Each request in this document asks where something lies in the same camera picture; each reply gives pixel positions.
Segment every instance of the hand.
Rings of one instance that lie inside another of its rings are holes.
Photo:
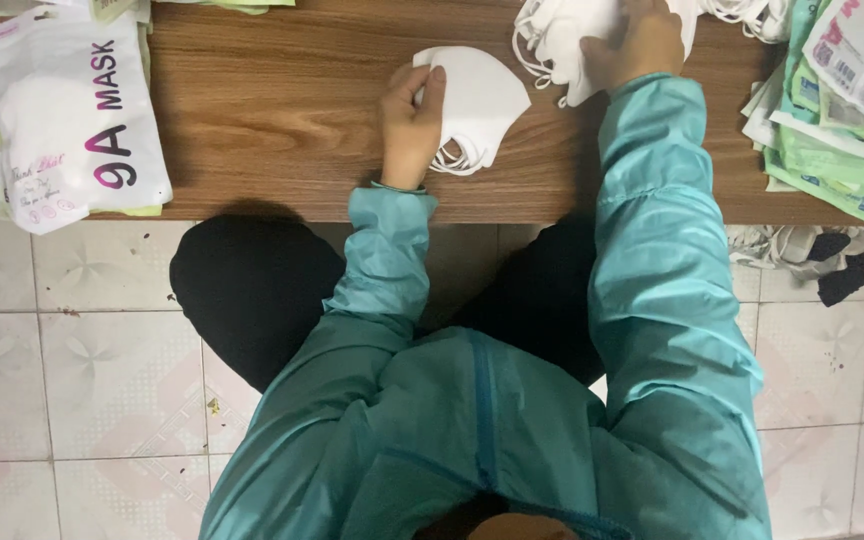
[[[582,38],[588,76],[609,92],[652,73],[682,73],[686,48],[682,18],[669,11],[666,0],[624,0],[629,16],[622,48],[614,51],[598,37]]]
[[[425,86],[422,105],[416,108],[416,92]],[[446,69],[429,66],[398,68],[382,98],[379,113],[385,161],[382,184],[399,190],[417,190],[439,151],[442,105],[446,100]]]

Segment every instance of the tile floor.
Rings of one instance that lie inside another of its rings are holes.
[[[169,297],[165,268],[191,225],[30,237],[0,223],[0,540],[196,537],[258,393]],[[336,245],[349,232],[315,229]],[[436,227],[430,318],[538,229]],[[774,537],[863,534],[864,289],[825,308],[784,273],[734,276],[738,322],[767,374],[755,409]]]

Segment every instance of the barcode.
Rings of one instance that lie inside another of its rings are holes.
[[[824,41],[819,41],[819,44],[815,47],[814,53],[815,61],[818,62],[819,66],[822,68],[827,67],[829,63],[833,61],[833,55],[835,54],[832,47]]]
[[[853,79],[856,78],[856,72],[849,67],[849,65],[844,59],[839,60],[839,63],[835,65],[835,70],[838,71],[843,77],[845,77],[846,81],[849,81],[850,83],[853,81]]]

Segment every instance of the teal jacket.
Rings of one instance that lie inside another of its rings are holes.
[[[583,539],[771,537],[752,399],[694,80],[612,96],[589,332],[607,403],[462,327],[414,341],[436,200],[352,192],[325,314],[262,397],[201,540],[407,540],[479,491]]]

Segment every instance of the jacket sleeve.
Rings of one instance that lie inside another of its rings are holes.
[[[655,480],[666,495],[702,493],[696,512],[764,523],[767,536],[752,403],[762,372],[735,322],[705,129],[694,80],[654,74],[612,97],[599,139],[606,173],[590,332],[606,367],[612,436],[668,473]]]
[[[436,205],[425,192],[352,192],[355,232],[345,242],[345,273],[318,325],[259,402],[199,538],[338,536],[354,485],[339,479],[335,463],[356,470],[350,449],[364,452],[362,419],[377,399],[378,378],[408,346],[425,308],[428,219]],[[320,468],[330,453],[333,465]],[[300,515],[313,508],[314,519]]]

